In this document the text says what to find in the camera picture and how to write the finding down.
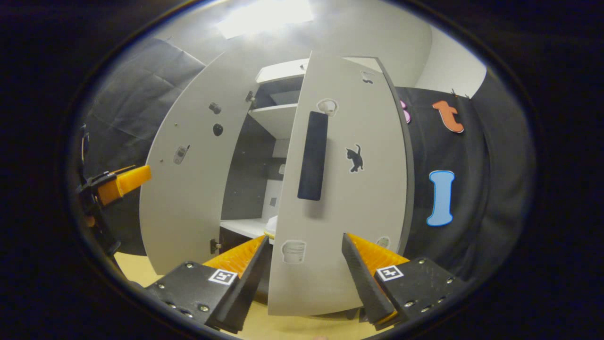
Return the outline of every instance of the open cabinet door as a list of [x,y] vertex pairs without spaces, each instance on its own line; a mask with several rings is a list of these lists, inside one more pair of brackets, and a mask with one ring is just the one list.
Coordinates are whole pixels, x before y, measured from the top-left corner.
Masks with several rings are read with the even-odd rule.
[[[335,115],[312,113],[323,99],[337,103]],[[313,51],[283,179],[269,314],[360,307],[341,252],[342,234],[399,250],[406,181],[397,103],[379,63]]]
[[203,263],[219,238],[233,151],[262,65],[239,51],[221,54],[189,84],[166,115],[141,188],[143,243],[157,274],[184,261]]

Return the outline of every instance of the blue letter i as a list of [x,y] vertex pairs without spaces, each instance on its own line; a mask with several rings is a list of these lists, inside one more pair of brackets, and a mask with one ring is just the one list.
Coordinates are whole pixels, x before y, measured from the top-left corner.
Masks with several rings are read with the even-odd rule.
[[451,215],[451,183],[455,174],[451,171],[437,170],[429,176],[434,183],[434,209],[426,222],[428,226],[444,226],[453,220]]

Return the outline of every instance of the white shelf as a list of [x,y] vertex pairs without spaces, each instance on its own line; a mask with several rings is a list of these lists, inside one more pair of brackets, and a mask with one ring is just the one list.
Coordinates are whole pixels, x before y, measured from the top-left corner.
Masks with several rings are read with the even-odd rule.
[[256,76],[256,82],[262,84],[277,80],[304,77],[307,66],[308,59],[298,59],[263,67]]
[[[246,220],[222,220],[220,226],[237,234],[257,238],[264,235],[266,223],[261,218],[250,218]],[[274,240],[269,239],[269,243],[273,244]]]
[[289,139],[294,127],[297,108],[298,104],[269,106],[252,110],[249,115],[275,139]]

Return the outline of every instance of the white wall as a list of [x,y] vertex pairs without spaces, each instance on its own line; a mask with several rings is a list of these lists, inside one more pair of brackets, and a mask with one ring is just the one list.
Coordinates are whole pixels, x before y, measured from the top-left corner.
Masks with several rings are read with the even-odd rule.
[[309,0],[314,20],[226,40],[216,28],[245,1],[197,8],[155,33],[206,65],[229,48],[242,48],[266,65],[308,58],[312,50],[340,56],[375,56],[396,86],[413,87],[431,48],[430,26],[382,1]]
[[414,87],[472,97],[486,75],[486,67],[470,51],[442,31],[431,27],[432,47]]

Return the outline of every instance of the black door handle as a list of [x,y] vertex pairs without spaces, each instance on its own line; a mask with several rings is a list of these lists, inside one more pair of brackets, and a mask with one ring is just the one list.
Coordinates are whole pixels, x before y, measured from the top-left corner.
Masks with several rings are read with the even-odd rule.
[[321,199],[323,187],[323,168],[325,166],[325,151],[327,148],[327,114],[310,112],[304,156],[300,171],[298,198],[318,201]]

